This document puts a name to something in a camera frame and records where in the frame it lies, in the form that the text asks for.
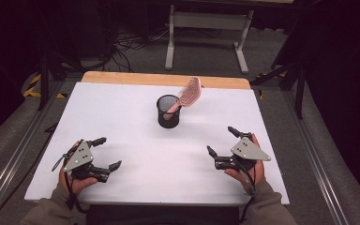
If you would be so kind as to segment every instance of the pencil cup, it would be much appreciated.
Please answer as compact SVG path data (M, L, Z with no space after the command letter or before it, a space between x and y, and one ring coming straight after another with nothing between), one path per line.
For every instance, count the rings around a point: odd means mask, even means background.
M176 96L166 95L157 100L157 121L163 128L175 128L179 124L181 106L174 112L167 112L177 99Z

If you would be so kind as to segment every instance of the gray sleeve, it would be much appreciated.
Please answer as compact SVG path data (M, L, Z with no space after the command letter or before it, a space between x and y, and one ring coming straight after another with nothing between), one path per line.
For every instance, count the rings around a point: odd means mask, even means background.
M281 203L281 194L274 192L266 180L256 186L257 193L247 208L247 224L296 224L291 213Z
M37 206L31 209L22 219L22 225L68 225L74 217L68 209L66 200L68 199L67 190L57 184L56 189L52 192L50 199L41 199Z

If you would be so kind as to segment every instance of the brush head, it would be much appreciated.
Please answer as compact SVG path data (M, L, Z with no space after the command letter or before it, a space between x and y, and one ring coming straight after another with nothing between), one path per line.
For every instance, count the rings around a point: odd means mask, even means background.
M180 93L178 103L181 106L189 107L200 97L202 91L201 81L197 77L192 77L187 86L185 86Z

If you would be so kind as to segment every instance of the metal rail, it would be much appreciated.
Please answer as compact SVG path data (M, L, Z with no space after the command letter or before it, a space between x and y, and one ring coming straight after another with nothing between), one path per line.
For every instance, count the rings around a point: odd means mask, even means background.
M314 144L308 134L306 126L305 126L303 120L300 120L298 118L298 115L294 109L294 99L292 97L291 92L284 91L284 92L282 92L282 95L285 98L286 104L290 108L292 117L293 117L293 119L300 131L300 134L306 144L308 161L311 164L312 170L314 171L314 174L317 178L318 184L320 185L322 194L326 200L326 203L327 203L330 213L333 217L333 220L338 225L342 225L342 224L348 225L349 222L348 222L346 216L344 215L344 212L341 208L340 203L338 202L338 197L336 196L336 193L333 189L332 183L331 183L329 177L327 176L325 169L323 168L323 165L321 164L321 161L318 157L318 154L314 147Z
M28 151L29 145L34 140L36 131L39 128L39 125L40 125L42 119L44 118L46 111L49 110L50 106L52 105L52 102L54 101L54 97L59 93L62 85L63 85L62 82L59 82L59 83L56 82L52 86L52 90L50 93L51 97L50 97L49 101L46 103L45 107L41 111L36 113L36 115L34 116L32 122L31 122L31 125L26 130L24 136L22 137L22 140L20 141L15 152L13 153L9 162L7 163L7 166L5 167L5 169L3 171L1 171L1 174L0 174L0 202L7 190L11 180L13 179L16 171L19 169L20 164L22 163L23 158Z

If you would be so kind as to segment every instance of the hand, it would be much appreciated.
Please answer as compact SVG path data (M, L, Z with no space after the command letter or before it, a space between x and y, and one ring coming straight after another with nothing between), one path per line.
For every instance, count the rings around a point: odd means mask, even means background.
M76 147L78 145L79 145L79 142L76 142L72 147ZM89 177L89 178L86 178L84 180L77 180L77 179L72 179L71 176L68 178L68 181L69 181L70 184L72 184L72 192L74 194L76 194L76 195L80 195L81 191L84 188L92 186L92 185L94 185L95 183L98 182L98 180L96 178L94 178L94 177ZM62 187L64 187L66 190L68 190L63 167L61 168L59 176L58 176L58 183Z
M254 134L252 134L252 141L258 147L260 147L259 142L257 141L257 138ZM241 183L241 185L244 187L244 189L250 188L251 184L245 180L244 176L239 171L236 171L234 169L226 169L224 172L229 176L233 177L234 179L238 180ZM250 169L249 174L252 178L256 177L255 180L256 185L259 184L262 180L264 180L263 162L261 160L257 160L255 168Z

